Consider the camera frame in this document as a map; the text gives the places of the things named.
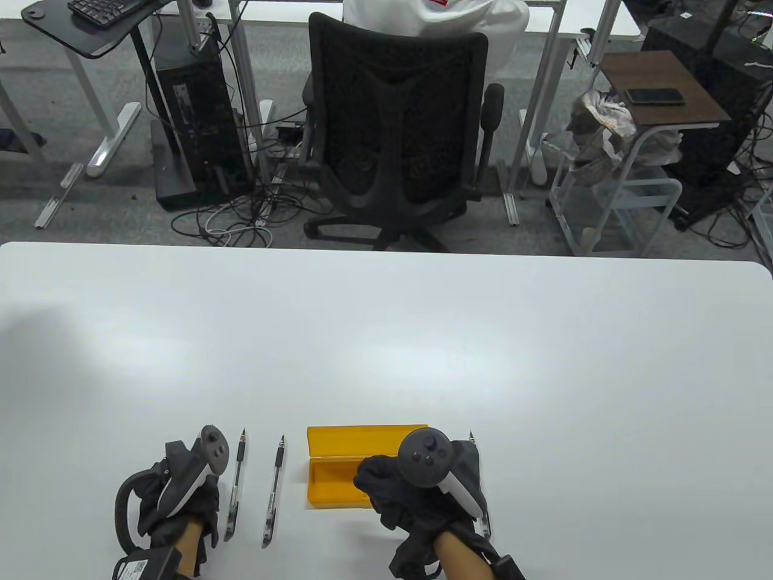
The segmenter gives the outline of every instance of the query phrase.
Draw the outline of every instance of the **hand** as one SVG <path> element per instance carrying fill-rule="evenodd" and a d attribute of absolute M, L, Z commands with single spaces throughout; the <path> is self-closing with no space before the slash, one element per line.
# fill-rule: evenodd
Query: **hand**
<path fill-rule="evenodd" d="M 198 549 L 195 554 L 194 576 L 199 575 L 199 566 L 206 562 L 204 537 L 211 536 L 211 545 L 217 546 L 217 512 L 220 508 L 220 492 L 217 489 L 217 477 L 207 476 L 204 484 L 193 492 L 182 509 L 172 517 L 157 521 L 156 506 L 158 498 L 169 479 L 174 475 L 173 463 L 164 459 L 156 464 L 158 476 L 148 477 L 135 487 L 135 493 L 140 498 L 140 517 L 138 530 L 141 535 L 150 535 L 151 548 L 173 546 L 181 539 L 189 523 L 201 522 L 201 534 L 198 539 Z"/>

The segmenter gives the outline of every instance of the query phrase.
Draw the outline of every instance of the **mesh backrest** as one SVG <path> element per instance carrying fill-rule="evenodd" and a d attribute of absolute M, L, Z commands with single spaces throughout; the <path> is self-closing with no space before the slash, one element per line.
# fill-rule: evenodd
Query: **mesh backrest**
<path fill-rule="evenodd" d="M 408 201 L 437 199 L 472 183 L 484 35 L 389 36 L 319 14 L 312 15 L 309 30 L 315 103 L 323 105 L 322 161 L 343 187 L 355 195 L 368 192 L 385 162 L 384 149 L 391 147 L 399 149 L 400 194 Z M 318 79 L 323 95 L 317 95 Z M 399 111 L 391 111 L 400 100 Z M 397 135 L 386 130 L 394 123 L 402 129 Z"/>

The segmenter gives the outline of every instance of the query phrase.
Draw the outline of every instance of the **yellow box lid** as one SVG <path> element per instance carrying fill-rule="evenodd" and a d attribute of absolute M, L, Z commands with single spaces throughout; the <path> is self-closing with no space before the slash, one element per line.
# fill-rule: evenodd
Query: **yellow box lid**
<path fill-rule="evenodd" d="M 306 429 L 309 457 L 396 456 L 409 433 L 427 425 L 360 425 L 309 427 Z"/>

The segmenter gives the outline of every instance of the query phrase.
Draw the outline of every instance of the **chair backrest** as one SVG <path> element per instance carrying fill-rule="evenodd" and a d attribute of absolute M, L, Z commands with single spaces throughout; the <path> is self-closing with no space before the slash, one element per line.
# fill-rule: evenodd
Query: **chair backrest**
<path fill-rule="evenodd" d="M 488 40 L 370 32 L 314 13 L 312 158 L 322 192 L 379 227 L 422 227 L 475 187 Z"/>

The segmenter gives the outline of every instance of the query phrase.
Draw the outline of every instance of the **black glove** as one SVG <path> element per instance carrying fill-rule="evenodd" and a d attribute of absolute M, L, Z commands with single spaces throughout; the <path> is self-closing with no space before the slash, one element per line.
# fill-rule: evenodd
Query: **black glove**
<path fill-rule="evenodd" d="M 181 447 L 182 443 L 177 445 L 178 443 L 167 445 L 168 456 L 154 464 L 150 470 L 144 472 L 142 478 L 133 483 L 132 489 L 141 500 L 137 531 L 141 536 L 150 535 L 151 548 L 162 548 L 176 544 L 188 527 L 188 522 L 194 519 L 201 521 L 203 532 L 201 539 L 199 539 L 195 569 L 195 575 L 198 576 L 199 566 L 206 562 L 204 537 L 211 536 L 213 548 L 217 546 L 217 541 L 220 538 L 217 533 L 220 492 L 217 489 L 217 477 L 207 476 L 204 484 L 193 492 L 178 513 L 158 521 L 156 513 L 158 498 L 166 484 L 174 476 L 175 468 L 180 469 L 186 459 L 185 453 L 187 451 L 185 451 L 184 445 Z"/>
<path fill-rule="evenodd" d="M 395 578 L 426 578 L 424 566 L 438 561 L 432 544 L 452 525 L 475 531 L 472 518 L 453 497 L 437 487 L 422 489 L 408 483 L 397 458 L 376 455 L 364 459 L 354 485 L 368 494 L 384 527 L 399 527 L 409 534 L 390 564 Z"/>

